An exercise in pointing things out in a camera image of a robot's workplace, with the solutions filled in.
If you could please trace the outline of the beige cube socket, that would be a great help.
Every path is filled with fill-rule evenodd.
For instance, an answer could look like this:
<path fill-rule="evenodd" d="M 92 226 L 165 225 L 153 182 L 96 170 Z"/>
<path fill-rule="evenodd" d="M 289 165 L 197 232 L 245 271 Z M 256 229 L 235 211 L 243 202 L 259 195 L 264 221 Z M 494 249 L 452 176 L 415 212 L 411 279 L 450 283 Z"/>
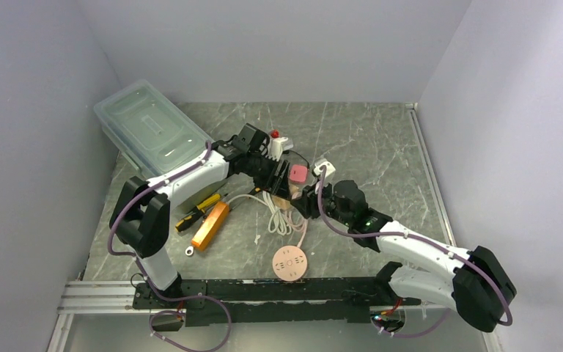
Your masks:
<path fill-rule="evenodd" d="M 299 192 L 298 187 L 295 187 L 294 185 L 290 186 L 290 198 L 292 198 L 298 192 Z M 274 205 L 281 210 L 290 210 L 292 208 L 291 202 L 288 199 L 278 196 L 271 196 L 271 199 Z"/>

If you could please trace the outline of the pink socket cable plug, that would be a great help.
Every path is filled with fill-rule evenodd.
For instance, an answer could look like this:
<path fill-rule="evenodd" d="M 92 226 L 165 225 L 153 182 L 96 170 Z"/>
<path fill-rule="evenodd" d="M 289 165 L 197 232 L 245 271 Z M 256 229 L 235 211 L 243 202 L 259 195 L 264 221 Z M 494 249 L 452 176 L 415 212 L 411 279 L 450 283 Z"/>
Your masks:
<path fill-rule="evenodd" d="M 291 210 L 287 211 L 285 213 L 285 216 L 287 223 L 290 225 L 290 227 L 301 234 L 299 242 L 297 243 L 297 247 L 301 248 L 304 238 L 306 237 L 306 233 L 309 226 L 309 220 L 303 217 L 301 214 L 299 214 L 300 216 L 299 220 L 297 222 L 294 222 Z"/>

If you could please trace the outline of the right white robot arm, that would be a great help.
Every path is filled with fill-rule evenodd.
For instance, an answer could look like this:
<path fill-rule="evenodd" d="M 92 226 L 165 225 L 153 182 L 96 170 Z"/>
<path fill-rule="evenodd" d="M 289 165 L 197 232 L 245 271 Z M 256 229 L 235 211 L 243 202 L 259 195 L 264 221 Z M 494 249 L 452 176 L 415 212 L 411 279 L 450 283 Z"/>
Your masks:
<path fill-rule="evenodd" d="M 509 306 L 517 290 L 491 250 L 446 245 L 407 228 L 370 207 L 352 180 L 325 186 L 316 182 L 292 193 L 290 204 L 361 247 L 398 257 L 375 275 L 375 296 L 381 303 L 417 298 L 439 304 L 483 332 L 513 324 Z"/>

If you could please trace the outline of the pink round socket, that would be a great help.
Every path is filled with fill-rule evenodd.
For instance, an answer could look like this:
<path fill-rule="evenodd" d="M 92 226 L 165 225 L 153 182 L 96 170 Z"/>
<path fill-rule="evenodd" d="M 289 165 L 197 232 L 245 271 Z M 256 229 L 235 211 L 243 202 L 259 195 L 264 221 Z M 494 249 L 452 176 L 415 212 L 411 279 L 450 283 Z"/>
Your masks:
<path fill-rule="evenodd" d="M 283 246 L 277 250 L 272 259 L 275 275 L 285 282 L 295 282 L 307 271 L 307 258 L 298 246 Z"/>

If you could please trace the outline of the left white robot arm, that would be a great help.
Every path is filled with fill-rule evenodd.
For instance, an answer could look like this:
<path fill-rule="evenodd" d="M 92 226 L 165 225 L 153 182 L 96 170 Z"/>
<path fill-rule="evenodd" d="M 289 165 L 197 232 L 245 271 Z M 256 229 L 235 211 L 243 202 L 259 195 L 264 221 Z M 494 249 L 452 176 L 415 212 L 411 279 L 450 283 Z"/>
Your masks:
<path fill-rule="evenodd" d="M 282 154 L 291 147 L 289 138 L 246 124 L 228 140 L 206 142 L 200 155 L 175 170 L 149 180 L 132 177 L 110 218 L 109 253 L 116 254 L 113 240 L 118 238 L 154 287 L 152 298 L 164 308 L 175 306 L 183 292 L 181 275 L 166 250 L 172 206 L 237 174 L 248 175 L 262 191 L 289 199 L 290 164 Z"/>

